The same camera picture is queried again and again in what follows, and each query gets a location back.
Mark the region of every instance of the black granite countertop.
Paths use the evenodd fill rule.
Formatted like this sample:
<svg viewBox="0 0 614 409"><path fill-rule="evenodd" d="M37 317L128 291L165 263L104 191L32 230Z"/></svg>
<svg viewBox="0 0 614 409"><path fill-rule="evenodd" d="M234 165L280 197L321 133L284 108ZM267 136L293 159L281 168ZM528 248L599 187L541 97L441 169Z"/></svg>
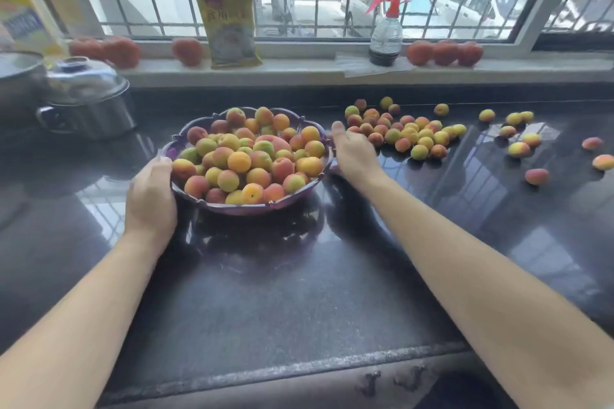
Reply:
<svg viewBox="0 0 614 409"><path fill-rule="evenodd" d="M447 94L446 102L463 102L453 89ZM279 94L260 99L269 106L281 102ZM433 95L423 102L440 99ZM540 97L523 92L518 99ZM296 103L297 112L326 128L347 105ZM187 121L225 108L179 99L163 107L148 102L146 94L138 104L142 125L118 140L91 143L32 131L12 136L0 148L0 351L117 241L130 178ZM456 104L443 121L464 123L467 134L442 164L417 164L384 150L383 167L614 334L614 172L592 169L592 154L580 146L582 139L600 136L603 153L614 152L614 102L490 107L500 118L535 111L527 131L539 131L543 144L532 157L522 162L506 157L505 143L495 138L497 126L477 121L484 104ZM405 113L432 117L432 104L403 106ZM551 184L528 186L523 175L533 167L549 169ZM370 205L344 181L329 177L306 201L259 218L207 213L194 218L181 205L177 233L146 290L102 401L465 349Z"/></svg>

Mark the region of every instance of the pot handle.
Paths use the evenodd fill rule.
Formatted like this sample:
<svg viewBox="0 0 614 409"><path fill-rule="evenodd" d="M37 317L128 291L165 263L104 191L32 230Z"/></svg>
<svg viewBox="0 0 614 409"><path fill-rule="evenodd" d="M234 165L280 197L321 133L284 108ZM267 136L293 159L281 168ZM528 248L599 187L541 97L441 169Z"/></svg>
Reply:
<svg viewBox="0 0 614 409"><path fill-rule="evenodd" d="M55 107L39 107L36 109L36 119L43 128L49 130L51 133L73 133L73 129L65 121L65 119L62 118L60 111Z"/></svg>

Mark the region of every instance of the purple plastic basket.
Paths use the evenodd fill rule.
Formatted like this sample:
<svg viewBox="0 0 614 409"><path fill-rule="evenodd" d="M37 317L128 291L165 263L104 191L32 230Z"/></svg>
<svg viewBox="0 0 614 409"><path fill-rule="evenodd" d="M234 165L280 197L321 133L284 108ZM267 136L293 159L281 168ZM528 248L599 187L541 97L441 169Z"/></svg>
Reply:
<svg viewBox="0 0 614 409"><path fill-rule="evenodd" d="M245 113L247 118L254 118L256 115L256 109L252 107L239 107ZM225 120L226 112L225 110L221 113L214 113L211 117L202 117L197 118L196 120L192 120L187 125L185 125L179 134L173 135L173 141L165 145L159 155L169 157L171 160L175 160L177 156L181 153L182 150L192 147L190 142L188 141L187 134L188 130L194 126L200 126L206 130L211 129L211 124L215 120ZM277 115L278 113L283 113L288 116L290 119L290 126L295 128L298 133L306 127L306 126L315 126L320 133L320 141L324 143L325 151L321 160L324 163L324 169L318 175L317 178L313 179L311 182L303 186L303 188L296 191L294 194L290 194L281 198L278 201L267 202L265 204L251 204L251 205L235 205L235 204L210 204L209 202L203 199L196 199L194 196L190 196L185 193L177 184L174 182L171 183L173 191L178 194L183 199L186 199L190 203L194 204L197 207L210 210L212 212L217 212L220 214L227 215L258 215L266 212L270 212L273 210L283 209L284 207L288 207L289 205L294 204L297 200L302 199L303 197L307 197L313 191L313 188L323 179L325 173L330 168L330 164L333 161L333 151L331 147L331 142L329 142L326 138L326 133L324 132L324 128L322 128L318 123L306 120L305 117L299 117L291 110L286 110L283 108L272 108L270 109L273 114Z"/></svg>

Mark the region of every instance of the spray bottle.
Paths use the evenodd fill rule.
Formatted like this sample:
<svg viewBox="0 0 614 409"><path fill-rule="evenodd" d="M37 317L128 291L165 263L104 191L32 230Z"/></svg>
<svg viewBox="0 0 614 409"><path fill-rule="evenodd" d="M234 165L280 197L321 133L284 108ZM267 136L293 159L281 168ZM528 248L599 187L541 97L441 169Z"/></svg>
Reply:
<svg viewBox="0 0 614 409"><path fill-rule="evenodd" d="M366 12L369 13L377 8L383 1L389 1L390 8L386 12L386 18L381 20L373 30L369 45L369 60L376 65L391 66L401 53L403 43L403 28L398 20L401 0L373 0L371 7Z"/></svg>

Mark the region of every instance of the forearm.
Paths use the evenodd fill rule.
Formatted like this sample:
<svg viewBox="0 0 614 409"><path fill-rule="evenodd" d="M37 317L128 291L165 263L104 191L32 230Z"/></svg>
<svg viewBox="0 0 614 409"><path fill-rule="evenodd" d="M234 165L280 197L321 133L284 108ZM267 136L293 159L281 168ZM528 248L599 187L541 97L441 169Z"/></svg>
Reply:
<svg viewBox="0 0 614 409"><path fill-rule="evenodd" d="M0 358L0 408L93 407L111 374L159 243L125 235Z"/></svg>
<svg viewBox="0 0 614 409"><path fill-rule="evenodd" d="M519 406L614 401L614 342L566 299L383 174L360 190Z"/></svg>

